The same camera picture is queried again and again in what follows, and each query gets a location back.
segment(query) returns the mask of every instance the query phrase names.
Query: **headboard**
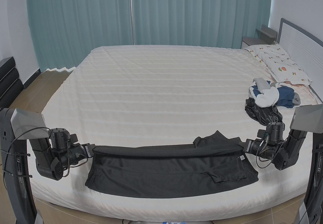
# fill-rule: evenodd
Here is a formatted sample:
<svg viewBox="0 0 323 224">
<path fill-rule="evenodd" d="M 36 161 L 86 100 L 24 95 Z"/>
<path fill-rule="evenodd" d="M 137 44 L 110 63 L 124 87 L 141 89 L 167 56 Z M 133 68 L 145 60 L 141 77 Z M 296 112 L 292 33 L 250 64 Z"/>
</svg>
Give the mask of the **headboard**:
<svg viewBox="0 0 323 224">
<path fill-rule="evenodd" d="M 303 28 L 280 20 L 277 42 L 312 79 L 310 88 L 323 100 L 323 42 Z"/>
</svg>

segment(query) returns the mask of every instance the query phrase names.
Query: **fitted sheet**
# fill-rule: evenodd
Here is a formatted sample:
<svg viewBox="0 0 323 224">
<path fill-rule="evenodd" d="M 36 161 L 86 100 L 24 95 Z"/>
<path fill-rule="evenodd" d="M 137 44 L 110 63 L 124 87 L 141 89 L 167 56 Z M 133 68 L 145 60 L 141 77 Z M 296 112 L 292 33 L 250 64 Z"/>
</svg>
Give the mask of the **fitted sheet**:
<svg viewBox="0 0 323 224">
<path fill-rule="evenodd" d="M 192 143 L 219 130 L 227 138 L 256 138 L 264 126 L 244 111 L 253 78 L 273 81 L 247 50 L 193 46 L 99 47 L 83 60 L 43 110 L 46 125 L 76 133 L 80 143 L 150 146 Z M 294 86 L 302 105 L 317 104 L 307 86 Z M 286 124 L 294 109 L 278 107 Z M 87 188 L 91 159 L 60 181 L 41 177 L 29 157 L 33 194 L 101 216 L 141 221 L 202 221 L 258 212 L 306 191 L 312 133 L 296 165 L 256 166 L 259 181 L 231 191 L 188 198 L 129 198 Z"/>
</svg>

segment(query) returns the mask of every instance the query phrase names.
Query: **teal curtain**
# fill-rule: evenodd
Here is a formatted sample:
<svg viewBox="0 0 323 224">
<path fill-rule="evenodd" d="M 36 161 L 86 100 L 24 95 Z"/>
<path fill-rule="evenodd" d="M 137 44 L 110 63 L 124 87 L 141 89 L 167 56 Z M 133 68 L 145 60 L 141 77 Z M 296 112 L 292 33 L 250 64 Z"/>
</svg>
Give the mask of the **teal curtain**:
<svg viewBox="0 0 323 224">
<path fill-rule="evenodd" d="M 240 48 L 268 25 L 271 0 L 132 0 L 135 44 Z"/>
<path fill-rule="evenodd" d="M 40 69 L 78 66 L 102 45 L 133 44 L 130 0 L 27 0 Z"/>
</svg>

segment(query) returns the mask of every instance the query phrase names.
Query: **shiny black fabric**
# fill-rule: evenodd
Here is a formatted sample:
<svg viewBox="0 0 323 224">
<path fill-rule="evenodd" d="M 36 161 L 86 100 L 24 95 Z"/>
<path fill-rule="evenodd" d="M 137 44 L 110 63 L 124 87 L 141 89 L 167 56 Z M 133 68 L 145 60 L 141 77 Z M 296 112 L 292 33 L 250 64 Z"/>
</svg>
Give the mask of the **shiny black fabric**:
<svg viewBox="0 0 323 224">
<path fill-rule="evenodd" d="M 97 146 L 85 185 L 136 198 L 180 198 L 236 189 L 258 181 L 239 142 L 240 138 L 227 139 L 216 131 L 186 145 Z"/>
<path fill-rule="evenodd" d="M 283 116 L 278 112 L 277 106 L 261 108 L 256 105 L 255 100 L 251 97 L 245 101 L 245 111 L 254 120 L 258 121 L 262 125 L 268 125 L 269 123 L 278 123 L 283 121 Z"/>
</svg>

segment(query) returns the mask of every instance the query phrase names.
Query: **floral pillow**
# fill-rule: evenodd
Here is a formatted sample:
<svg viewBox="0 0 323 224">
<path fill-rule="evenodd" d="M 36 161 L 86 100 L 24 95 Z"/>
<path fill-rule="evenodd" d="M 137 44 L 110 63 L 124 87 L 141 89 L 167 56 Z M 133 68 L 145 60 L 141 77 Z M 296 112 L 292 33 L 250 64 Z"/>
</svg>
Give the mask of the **floral pillow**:
<svg viewBox="0 0 323 224">
<path fill-rule="evenodd" d="M 265 64 L 277 82 L 309 85 L 312 81 L 279 44 L 251 45 L 245 49 Z"/>
</svg>

